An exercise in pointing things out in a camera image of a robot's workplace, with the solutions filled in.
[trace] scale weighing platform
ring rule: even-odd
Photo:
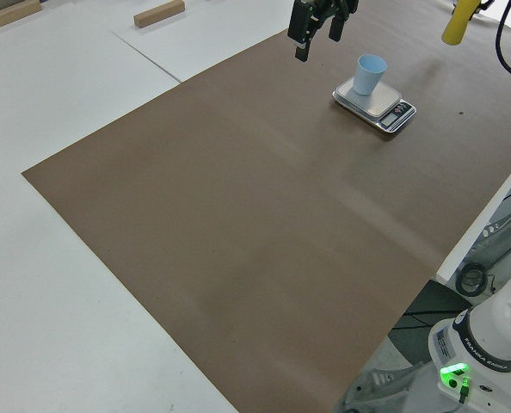
[[[359,95],[353,90],[354,77],[341,84],[332,96],[343,107],[386,133],[395,133],[414,116],[416,108],[402,99],[401,94],[379,82],[371,95]]]

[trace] silver scale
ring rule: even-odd
[[[405,101],[401,94],[385,83],[379,82],[371,95],[359,95],[353,90],[351,77],[341,84],[332,96],[343,107],[386,133],[395,133],[416,113],[416,108]]]

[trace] blue cup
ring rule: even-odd
[[[353,90],[359,95],[370,95],[387,70],[387,63],[380,56],[363,54],[359,57]]]

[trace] cup rim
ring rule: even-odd
[[[383,66],[383,70],[379,70],[379,71],[372,71],[370,69],[367,69],[360,61],[362,59],[368,59],[368,58],[372,58],[372,59],[375,59],[375,61],[378,61],[380,64],[382,64]],[[359,56],[359,58],[357,59],[357,64],[362,68],[364,69],[365,71],[368,71],[370,73],[383,73],[385,71],[387,71],[387,62],[385,61],[384,58],[382,58],[381,56],[378,56],[377,54],[362,54]]]

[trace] kitchen scale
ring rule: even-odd
[[[414,116],[416,108],[401,94],[379,82],[371,95],[359,95],[353,90],[354,77],[341,84],[332,96],[343,107],[386,133],[395,133]]]

